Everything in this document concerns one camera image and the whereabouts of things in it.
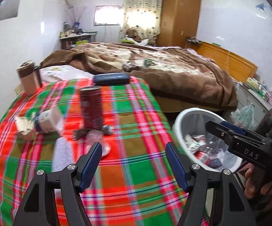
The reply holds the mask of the person's right hand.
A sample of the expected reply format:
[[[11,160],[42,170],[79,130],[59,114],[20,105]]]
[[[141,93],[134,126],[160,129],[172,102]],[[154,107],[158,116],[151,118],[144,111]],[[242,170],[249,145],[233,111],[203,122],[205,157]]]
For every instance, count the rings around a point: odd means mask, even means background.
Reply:
[[[251,163],[245,165],[243,168],[239,170],[239,172],[245,177],[244,195],[247,199],[252,199],[256,194],[256,188],[252,181],[253,171],[254,171],[254,165],[252,165]],[[260,190],[260,194],[262,195],[265,195],[267,192],[269,192],[269,195],[272,196],[272,182],[264,185]],[[267,211],[270,209],[272,209],[272,198],[271,198],[271,201],[265,207],[264,211]]]

